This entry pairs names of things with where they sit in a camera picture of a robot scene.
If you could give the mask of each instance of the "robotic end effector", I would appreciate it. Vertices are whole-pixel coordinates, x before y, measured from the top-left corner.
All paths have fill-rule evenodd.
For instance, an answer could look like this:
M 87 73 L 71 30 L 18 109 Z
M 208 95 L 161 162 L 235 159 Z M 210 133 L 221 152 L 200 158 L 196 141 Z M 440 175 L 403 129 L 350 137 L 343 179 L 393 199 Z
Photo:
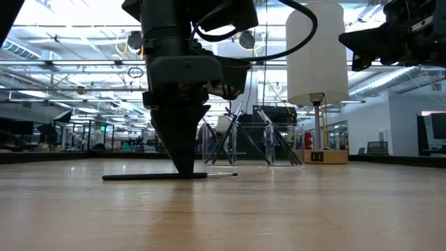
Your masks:
M 195 135 L 209 110 L 208 94 L 236 99 L 245 90 L 249 61 L 215 56 L 194 39 L 217 42 L 257 26 L 252 0 L 126 0 L 123 9 L 141 22 L 149 90 L 144 107 L 178 170 L 194 178 Z M 205 35 L 232 24 L 222 36 Z
M 339 36 L 353 51 L 352 70 L 367 69 L 376 59 L 446 67 L 446 0 L 393 0 L 383 12 L 387 21 L 380 27 Z

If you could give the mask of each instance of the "white wall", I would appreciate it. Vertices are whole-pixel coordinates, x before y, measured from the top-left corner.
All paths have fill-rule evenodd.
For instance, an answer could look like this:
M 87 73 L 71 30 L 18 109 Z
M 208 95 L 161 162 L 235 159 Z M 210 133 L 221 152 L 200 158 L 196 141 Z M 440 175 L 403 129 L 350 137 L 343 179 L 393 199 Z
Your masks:
M 394 155 L 418 156 L 417 114 L 421 111 L 446 111 L 446 106 L 429 96 L 392 94 L 389 101 Z
M 328 114 L 327 124 L 348 122 L 348 150 L 351 155 L 357 154 L 361 147 L 367 147 L 367 142 L 379 141 L 380 132 L 384 132 L 389 154 L 393 154 L 388 92 L 364 100 L 366 100 L 364 104 L 346 105 L 340 114 Z M 313 121 L 304 124 L 305 130 L 313 128 Z

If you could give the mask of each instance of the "lamp shade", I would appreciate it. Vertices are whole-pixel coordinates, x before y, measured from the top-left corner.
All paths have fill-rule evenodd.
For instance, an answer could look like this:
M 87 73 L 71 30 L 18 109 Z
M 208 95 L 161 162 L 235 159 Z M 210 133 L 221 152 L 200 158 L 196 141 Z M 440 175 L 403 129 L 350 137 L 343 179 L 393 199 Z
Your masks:
M 324 93 L 327 104 L 348 99 L 346 48 L 338 41 L 345 32 L 344 9 L 335 2 L 309 3 L 318 18 L 318 30 L 303 48 L 287 56 L 288 101 L 313 105 L 310 93 Z M 312 22 L 298 11 L 286 21 L 286 48 L 300 43 L 311 31 Z

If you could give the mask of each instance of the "chair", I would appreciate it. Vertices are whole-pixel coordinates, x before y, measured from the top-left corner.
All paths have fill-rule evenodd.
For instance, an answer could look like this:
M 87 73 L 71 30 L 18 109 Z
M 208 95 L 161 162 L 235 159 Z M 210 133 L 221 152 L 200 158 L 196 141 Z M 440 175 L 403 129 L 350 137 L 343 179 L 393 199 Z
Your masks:
M 388 155 L 389 152 L 387 142 L 368 142 L 367 154 Z

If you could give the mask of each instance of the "wooden floor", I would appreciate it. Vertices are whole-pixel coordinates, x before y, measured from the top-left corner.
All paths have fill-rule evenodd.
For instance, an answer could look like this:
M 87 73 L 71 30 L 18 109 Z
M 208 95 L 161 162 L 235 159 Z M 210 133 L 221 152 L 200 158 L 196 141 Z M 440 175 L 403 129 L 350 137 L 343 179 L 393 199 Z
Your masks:
M 0 250 L 446 250 L 443 169 L 354 163 L 100 179 L 173 170 L 162 160 L 0 165 Z

